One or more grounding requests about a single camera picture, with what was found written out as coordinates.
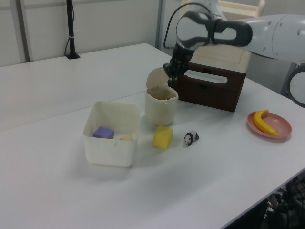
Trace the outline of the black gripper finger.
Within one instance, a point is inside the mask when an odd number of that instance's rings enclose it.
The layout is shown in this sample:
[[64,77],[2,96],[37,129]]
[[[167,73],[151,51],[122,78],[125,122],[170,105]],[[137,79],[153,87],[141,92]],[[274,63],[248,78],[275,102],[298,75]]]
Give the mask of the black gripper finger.
[[183,75],[189,69],[187,64],[170,64],[169,65],[169,81],[176,81],[181,75]]
[[163,65],[163,69],[167,76],[173,76],[174,74],[173,62],[165,63]]

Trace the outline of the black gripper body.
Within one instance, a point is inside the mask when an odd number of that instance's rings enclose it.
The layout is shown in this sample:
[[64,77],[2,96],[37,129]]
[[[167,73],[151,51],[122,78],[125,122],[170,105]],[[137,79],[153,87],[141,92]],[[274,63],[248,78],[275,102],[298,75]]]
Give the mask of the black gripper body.
[[187,49],[180,46],[178,43],[175,44],[173,49],[171,65],[173,69],[187,69],[189,62],[192,59],[195,50]]

